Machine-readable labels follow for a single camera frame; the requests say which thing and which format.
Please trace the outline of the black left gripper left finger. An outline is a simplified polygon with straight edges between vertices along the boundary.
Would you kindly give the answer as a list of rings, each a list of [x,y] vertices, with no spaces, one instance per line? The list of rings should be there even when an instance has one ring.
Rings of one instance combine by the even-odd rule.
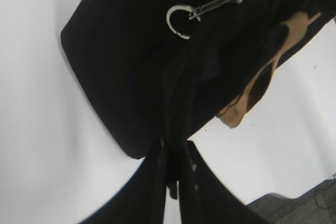
[[[163,223],[166,170],[167,149],[161,140],[118,193],[82,223]]]

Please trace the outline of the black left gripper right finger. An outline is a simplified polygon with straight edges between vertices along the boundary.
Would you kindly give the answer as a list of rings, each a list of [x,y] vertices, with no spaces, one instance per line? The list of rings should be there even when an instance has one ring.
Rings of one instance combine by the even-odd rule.
[[[195,144],[181,152],[178,187],[182,223],[267,223],[240,202],[207,166]]]

